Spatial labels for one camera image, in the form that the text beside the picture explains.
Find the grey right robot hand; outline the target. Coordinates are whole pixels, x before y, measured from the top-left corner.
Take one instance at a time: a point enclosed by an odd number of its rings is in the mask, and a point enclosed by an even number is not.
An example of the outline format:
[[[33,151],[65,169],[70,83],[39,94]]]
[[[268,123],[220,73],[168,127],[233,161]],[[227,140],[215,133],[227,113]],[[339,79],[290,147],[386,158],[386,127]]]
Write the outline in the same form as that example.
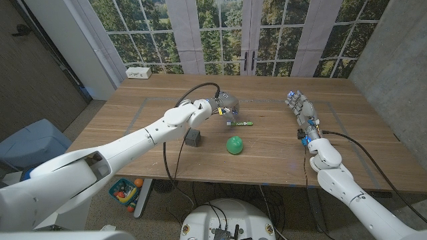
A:
[[[297,124],[310,140],[321,138],[320,120],[312,102],[300,91],[290,91],[285,100],[296,116]]]

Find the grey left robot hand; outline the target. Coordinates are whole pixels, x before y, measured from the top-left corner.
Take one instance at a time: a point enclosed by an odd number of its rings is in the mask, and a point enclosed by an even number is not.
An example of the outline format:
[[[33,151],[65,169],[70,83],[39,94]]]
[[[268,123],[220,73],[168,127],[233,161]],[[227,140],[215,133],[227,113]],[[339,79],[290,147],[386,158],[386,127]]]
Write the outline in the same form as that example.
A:
[[[212,113],[225,117],[228,121],[235,121],[240,110],[240,102],[233,95],[220,91],[218,97],[208,99]]]

